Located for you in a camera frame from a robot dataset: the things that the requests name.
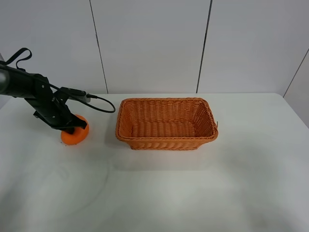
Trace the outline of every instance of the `black strap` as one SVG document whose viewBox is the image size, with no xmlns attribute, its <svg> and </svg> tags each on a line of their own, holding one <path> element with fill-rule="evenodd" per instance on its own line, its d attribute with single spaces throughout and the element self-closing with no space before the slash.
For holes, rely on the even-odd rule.
<svg viewBox="0 0 309 232">
<path fill-rule="evenodd" d="M 30 52 L 29 56 L 27 56 L 26 58 L 23 58 L 23 59 L 19 59 L 19 60 L 16 62 L 16 68 L 19 69 L 19 70 L 23 70 L 23 71 L 24 71 L 24 69 L 18 67 L 18 63 L 19 63 L 20 61 L 22 61 L 22 60 L 28 60 L 28 59 L 30 59 L 30 58 L 32 57 L 31 51 L 30 51 L 28 48 L 25 48 L 25 47 L 19 49 L 19 50 L 18 50 L 14 55 L 12 55 L 11 58 L 9 58 L 7 61 L 0 61 L 0 64 L 3 64 L 3 65 L 11 64 L 14 60 L 17 59 L 17 57 L 19 57 L 19 56 L 20 56 L 22 53 L 24 53 L 25 51 L 29 51 L 29 52 Z"/>
</svg>

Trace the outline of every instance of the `orange wicker basket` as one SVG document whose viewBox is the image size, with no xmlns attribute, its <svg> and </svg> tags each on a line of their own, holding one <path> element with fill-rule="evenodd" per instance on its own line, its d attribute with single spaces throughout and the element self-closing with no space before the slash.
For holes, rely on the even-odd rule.
<svg viewBox="0 0 309 232">
<path fill-rule="evenodd" d="M 218 130 L 202 98 L 132 98 L 121 102 L 116 137 L 133 150 L 195 150 Z"/>
</svg>

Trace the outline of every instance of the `tabletop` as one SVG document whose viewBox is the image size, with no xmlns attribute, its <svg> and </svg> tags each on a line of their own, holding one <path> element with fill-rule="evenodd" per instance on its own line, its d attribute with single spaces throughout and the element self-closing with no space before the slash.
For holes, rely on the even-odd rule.
<svg viewBox="0 0 309 232">
<path fill-rule="evenodd" d="M 90 126 L 73 146 L 23 99 L 0 109 L 0 231 L 308 230 L 309 129 L 280 95 L 99 96 L 114 114 L 68 101 Z M 204 98 L 219 137 L 194 151 L 131 150 L 114 131 L 121 100 L 134 97 Z"/>
</svg>

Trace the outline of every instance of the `orange object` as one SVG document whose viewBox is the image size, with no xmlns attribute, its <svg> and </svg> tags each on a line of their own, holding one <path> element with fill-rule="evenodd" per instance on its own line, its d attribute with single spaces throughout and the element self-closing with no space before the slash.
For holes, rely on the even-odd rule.
<svg viewBox="0 0 309 232">
<path fill-rule="evenodd" d="M 82 140 L 84 140 L 87 137 L 89 133 L 89 124 L 87 120 L 83 116 L 80 116 L 80 115 L 76 115 L 76 116 L 80 118 L 81 120 L 86 121 L 87 126 L 85 129 L 76 127 L 73 134 L 69 134 L 69 133 L 66 133 L 65 131 L 62 131 L 61 140 L 66 145 L 75 145 L 75 144 L 80 143 Z"/>
<path fill-rule="evenodd" d="M 218 130 L 202 98 L 132 98 L 121 102 L 116 137 L 133 150 L 195 150 Z"/>
</svg>

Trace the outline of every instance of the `basket rim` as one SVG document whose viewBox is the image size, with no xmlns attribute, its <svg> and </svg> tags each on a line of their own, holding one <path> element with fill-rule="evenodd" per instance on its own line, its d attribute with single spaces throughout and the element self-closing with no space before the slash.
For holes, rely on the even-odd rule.
<svg viewBox="0 0 309 232">
<path fill-rule="evenodd" d="M 209 114 L 210 118 L 211 118 L 211 132 L 212 132 L 212 135 L 211 136 L 208 136 L 208 137 L 126 137 L 126 136 L 122 136 L 120 135 L 120 121 L 121 121 L 121 116 L 122 116 L 122 110 L 124 108 L 124 105 L 127 103 L 127 102 L 133 102 L 133 101 L 165 101 L 165 102 L 168 102 L 168 101 L 201 101 L 202 104 L 204 104 L 204 106 L 208 109 L 207 110 L 207 113 Z M 164 142 L 164 141 L 194 141 L 194 142 L 211 142 L 211 141 L 214 141 L 217 137 L 218 137 L 218 129 L 217 129 L 217 124 L 215 123 L 214 121 L 214 118 L 213 118 L 213 114 L 212 114 L 212 111 L 209 107 L 209 104 L 208 102 L 203 99 L 203 98 L 195 98 L 195 97 L 192 97 L 192 98 L 128 98 L 128 99 L 124 99 L 121 101 L 121 104 L 120 104 L 120 107 L 119 107 L 119 112 L 118 112 L 118 117 L 117 117 L 117 124 L 116 124 L 116 137 L 117 139 L 125 142 L 125 141 L 149 141 L 149 140 L 152 140 L 152 141 L 156 141 L 156 142 Z"/>
</svg>

